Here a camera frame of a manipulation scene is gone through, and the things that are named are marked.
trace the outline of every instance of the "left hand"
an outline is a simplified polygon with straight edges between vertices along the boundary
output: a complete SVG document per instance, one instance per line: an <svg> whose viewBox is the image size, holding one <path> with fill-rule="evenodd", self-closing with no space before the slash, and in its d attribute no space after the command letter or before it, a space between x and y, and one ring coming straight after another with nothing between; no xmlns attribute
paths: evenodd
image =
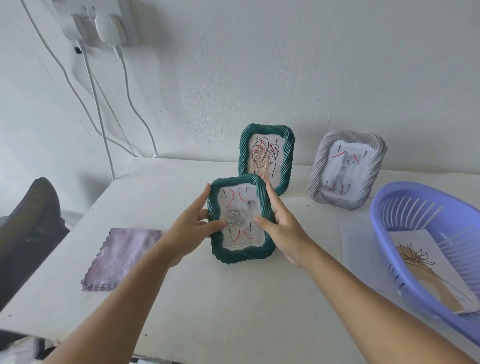
<svg viewBox="0 0 480 364"><path fill-rule="evenodd" d="M208 210L204 207L210 195L210 184L200 196L178 217L172 227L158 241L172 254L171 267L180 263L181 259L193 252L200 243L213 233L227 226L225 221L203 221L208 218Z"/></svg>

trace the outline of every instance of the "white table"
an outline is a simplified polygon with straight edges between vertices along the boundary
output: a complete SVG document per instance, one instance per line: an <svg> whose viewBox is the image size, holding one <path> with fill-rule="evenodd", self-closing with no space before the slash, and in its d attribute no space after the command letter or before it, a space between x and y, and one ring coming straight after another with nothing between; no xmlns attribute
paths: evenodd
<svg viewBox="0 0 480 364"><path fill-rule="evenodd" d="M308 197L311 168L294 166L282 196L306 232L341 260L341 221L368 222ZM105 299L84 277L110 228L166 230L207 182L238 175L236 163L133 159L0 314L0 328L64 340ZM480 207L480 176L380 172L385 183L422 182ZM480 360L480 348L436 321L425 322ZM204 241L165 279L138 341L138 355L182 363L365 363L310 278L276 251L266 260L220 263Z"/></svg>

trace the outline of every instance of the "gray kitten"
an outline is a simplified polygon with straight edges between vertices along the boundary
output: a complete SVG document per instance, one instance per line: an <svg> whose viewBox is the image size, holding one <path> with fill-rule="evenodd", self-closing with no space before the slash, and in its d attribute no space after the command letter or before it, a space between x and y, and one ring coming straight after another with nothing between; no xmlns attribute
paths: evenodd
<svg viewBox="0 0 480 364"><path fill-rule="evenodd" d="M353 174L355 173L355 167L358 166L361 156L350 154L345 151L342 159L342 167L336 175L335 179L327 187L327 190L331 190L335 194L346 194L350 189L350 185L353 183Z"/></svg>

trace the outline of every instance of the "black chair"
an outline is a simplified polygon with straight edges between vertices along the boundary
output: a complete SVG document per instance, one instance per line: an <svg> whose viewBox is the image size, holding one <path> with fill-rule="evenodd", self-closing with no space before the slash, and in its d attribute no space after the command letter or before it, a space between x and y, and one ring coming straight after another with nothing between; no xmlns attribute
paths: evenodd
<svg viewBox="0 0 480 364"><path fill-rule="evenodd" d="M52 184L35 180L0 225L0 311L69 232ZM0 350L24 337L0 330Z"/></svg>

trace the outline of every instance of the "hand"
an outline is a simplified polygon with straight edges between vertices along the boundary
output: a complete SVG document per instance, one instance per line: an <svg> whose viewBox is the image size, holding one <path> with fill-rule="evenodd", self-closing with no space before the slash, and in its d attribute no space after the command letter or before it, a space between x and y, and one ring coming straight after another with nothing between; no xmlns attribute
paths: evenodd
<svg viewBox="0 0 480 364"><path fill-rule="evenodd" d="M273 239L275 245L295 266L301 267L302 258L315 242L300 226L295 216L285 207L270 182L266 182L268 197L275 212L276 224L257 216L255 220Z"/></svg>
<svg viewBox="0 0 480 364"><path fill-rule="evenodd" d="M181 259L193 252L200 243L214 232L227 226L225 221L203 221L208 218L208 210L202 207L210 194L210 184L200 196L178 217L171 228L158 241L172 254L171 267L180 263Z"/></svg>

